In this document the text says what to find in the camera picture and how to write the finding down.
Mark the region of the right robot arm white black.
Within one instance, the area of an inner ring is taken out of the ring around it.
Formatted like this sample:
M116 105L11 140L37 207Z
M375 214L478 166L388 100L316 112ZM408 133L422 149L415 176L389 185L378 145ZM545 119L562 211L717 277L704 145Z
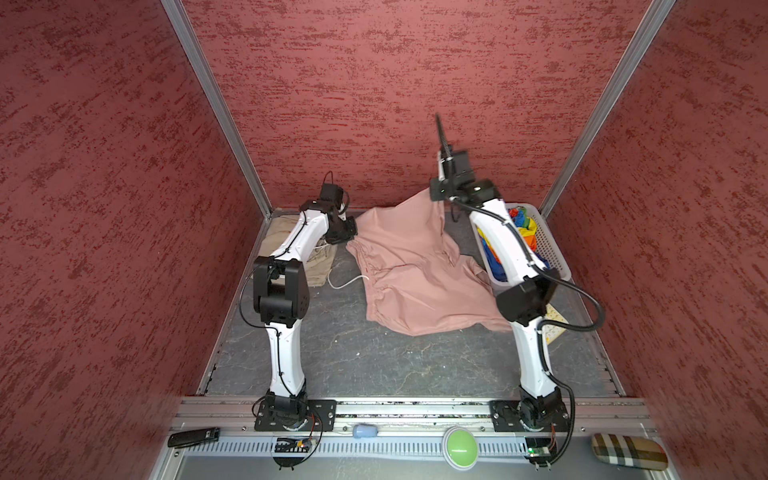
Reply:
M563 406L541 327L554 282L544 275L545 264L534 257L491 181L445 179L442 190L446 200L469 214L477 238L504 270L506 286L495 299L515 336L521 368L519 417L526 429L541 431Z

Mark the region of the aluminium corner post right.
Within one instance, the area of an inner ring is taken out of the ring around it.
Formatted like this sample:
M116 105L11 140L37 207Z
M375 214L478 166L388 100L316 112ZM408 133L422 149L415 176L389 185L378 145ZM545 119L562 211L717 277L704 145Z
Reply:
M675 0L653 0L650 2L560 172L540 206L539 211L544 217L548 217L554 211L558 200L565 192L568 183L575 175L592 143L620 99L669 13L672 11L675 3Z

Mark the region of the left circuit board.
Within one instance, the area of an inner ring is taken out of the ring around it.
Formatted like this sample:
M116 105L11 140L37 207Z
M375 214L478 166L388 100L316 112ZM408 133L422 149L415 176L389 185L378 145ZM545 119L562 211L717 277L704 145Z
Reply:
M272 459L280 469L293 470L309 459L316 449L313 439L279 437L272 452Z

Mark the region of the beige shorts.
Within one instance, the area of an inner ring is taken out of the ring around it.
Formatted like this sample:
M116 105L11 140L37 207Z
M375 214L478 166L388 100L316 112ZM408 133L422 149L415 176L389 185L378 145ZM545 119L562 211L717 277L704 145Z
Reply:
M325 241L328 228L328 216L319 211L276 217L268 227L258 255L300 260L308 285L321 287L327 281L337 252L336 245Z

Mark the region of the cream calculator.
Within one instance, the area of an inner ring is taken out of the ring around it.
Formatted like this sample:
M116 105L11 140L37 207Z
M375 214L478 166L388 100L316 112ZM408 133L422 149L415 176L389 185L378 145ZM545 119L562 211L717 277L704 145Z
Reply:
M560 312L558 312L552 305L547 306L546 315L544 319L551 320L556 323L562 323L562 324L568 323L565 317ZM557 340L564 332L565 332L564 328L554 326L554 325L545 325L542 328L542 333L547 345L550 345L552 342Z

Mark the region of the colourful shorts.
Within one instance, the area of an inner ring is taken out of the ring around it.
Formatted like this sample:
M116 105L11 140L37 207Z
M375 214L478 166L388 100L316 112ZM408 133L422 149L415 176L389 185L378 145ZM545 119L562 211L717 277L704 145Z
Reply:
M469 215L491 279L505 288L550 267L526 243L503 200L485 202Z

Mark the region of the small blue oval object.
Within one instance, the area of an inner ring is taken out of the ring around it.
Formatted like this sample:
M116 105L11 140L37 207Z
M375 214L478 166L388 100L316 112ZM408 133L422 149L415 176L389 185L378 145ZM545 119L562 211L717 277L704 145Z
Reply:
M356 424L352 432L355 439L375 438L378 436L377 426L366 423Z

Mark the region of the circuit board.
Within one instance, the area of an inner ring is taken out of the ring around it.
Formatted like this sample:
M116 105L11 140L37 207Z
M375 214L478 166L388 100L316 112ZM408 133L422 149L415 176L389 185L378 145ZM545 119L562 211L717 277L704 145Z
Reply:
M279 437L272 452L272 459L280 469L293 470L309 459L316 449L313 439Z
M536 468L550 468L557 453L556 439L543 437L527 437L525 439L524 458Z

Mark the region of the plaid glasses case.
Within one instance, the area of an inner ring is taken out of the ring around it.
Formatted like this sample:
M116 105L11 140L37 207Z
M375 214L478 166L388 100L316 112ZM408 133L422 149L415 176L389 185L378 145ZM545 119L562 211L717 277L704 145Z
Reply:
M610 465L651 471L664 471L669 466L664 448L647 438L595 433L591 447L599 461Z

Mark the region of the aluminium corner post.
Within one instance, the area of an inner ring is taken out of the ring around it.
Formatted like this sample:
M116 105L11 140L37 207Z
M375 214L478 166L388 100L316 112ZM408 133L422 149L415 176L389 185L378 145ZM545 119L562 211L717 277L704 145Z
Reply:
M565 192L568 183L575 175L592 143L620 99L669 13L672 11L675 3L675 0L653 0L650 2L560 172L540 206L539 211L544 217L548 217L554 211L558 200Z
M230 150L257 202L262 216L265 219L270 219L273 216L273 206L204 54L183 2L179 0L162 0L161 4L208 100L218 125L229 144Z

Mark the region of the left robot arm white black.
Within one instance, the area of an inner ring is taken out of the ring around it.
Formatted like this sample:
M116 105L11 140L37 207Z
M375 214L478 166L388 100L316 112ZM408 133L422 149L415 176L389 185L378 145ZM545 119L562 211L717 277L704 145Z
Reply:
M253 308L270 341L266 415L286 429L299 429L310 416L300 353L301 325L310 301L305 263L321 240L334 245L354 238L357 227L348 206L347 198L305 203L282 244L254 261Z

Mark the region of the right circuit board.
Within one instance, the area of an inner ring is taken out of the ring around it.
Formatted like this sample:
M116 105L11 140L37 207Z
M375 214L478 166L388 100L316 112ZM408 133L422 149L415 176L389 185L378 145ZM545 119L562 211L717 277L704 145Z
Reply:
M536 468L550 468L557 453L556 439L543 437L527 437L525 439L524 458Z

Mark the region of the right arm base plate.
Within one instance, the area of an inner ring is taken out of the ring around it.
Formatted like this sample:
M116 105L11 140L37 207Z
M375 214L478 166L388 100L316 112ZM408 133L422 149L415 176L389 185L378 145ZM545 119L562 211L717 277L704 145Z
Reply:
M489 412L495 432L566 432L569 428L568 413L562 401L492 400Z

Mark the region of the pink shorts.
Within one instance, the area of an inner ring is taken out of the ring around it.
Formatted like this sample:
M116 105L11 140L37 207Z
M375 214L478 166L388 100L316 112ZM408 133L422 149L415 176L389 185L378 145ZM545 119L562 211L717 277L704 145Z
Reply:
M428 191L373 208L356 226L346 249L364 276L367 320L408 336L475 325L512 330L497 309L488 274L460 253L444 230L444 206Z

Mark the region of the white plastic laundry basket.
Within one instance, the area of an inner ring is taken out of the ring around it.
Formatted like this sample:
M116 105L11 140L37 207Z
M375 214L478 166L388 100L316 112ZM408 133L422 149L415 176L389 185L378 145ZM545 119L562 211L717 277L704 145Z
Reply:
M506 208L508 210L517 209L518 211L524 209L526 215L533 219L537 224L537 231L535 233L537 248L535 253L541 259L545 260L550 268L557 269L563 280L570 281L572 279L571 269L559 249L544 217L540 214L537 208L531 204L520 202L507 203ZM490 261L492 254L486 248L485 240L480 235L479 228L475 225L472 225L472 228L475 241L480 250L482 263L489 275L492 291L494 294L498 294L506 290L510 284L508 282L501 282L495 277L493 267L502 268L502 266L497 260Z

